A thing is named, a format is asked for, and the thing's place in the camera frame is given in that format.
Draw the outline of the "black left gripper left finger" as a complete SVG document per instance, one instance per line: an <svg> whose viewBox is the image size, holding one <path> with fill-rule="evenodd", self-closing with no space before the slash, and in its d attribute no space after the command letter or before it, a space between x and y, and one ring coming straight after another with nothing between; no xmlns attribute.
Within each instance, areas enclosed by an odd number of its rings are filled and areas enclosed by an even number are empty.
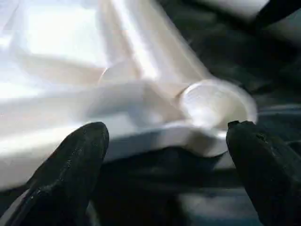
<svg viewBox="0 0 301 226"><path fill-rule="evenodd" d="M69 134L34 172L6 226L82 226L109 146L102 122Z"/></svg>

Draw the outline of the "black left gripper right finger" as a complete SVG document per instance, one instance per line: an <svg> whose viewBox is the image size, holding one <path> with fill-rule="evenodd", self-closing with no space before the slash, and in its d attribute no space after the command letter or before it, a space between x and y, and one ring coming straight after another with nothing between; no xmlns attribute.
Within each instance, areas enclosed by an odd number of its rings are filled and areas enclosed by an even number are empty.
<svg viewBox="0 0 301 226"><path fill-rule="evenodd" d="M301 224L301 157L251 121L228 123L226 143L264 226Z"/></svg>

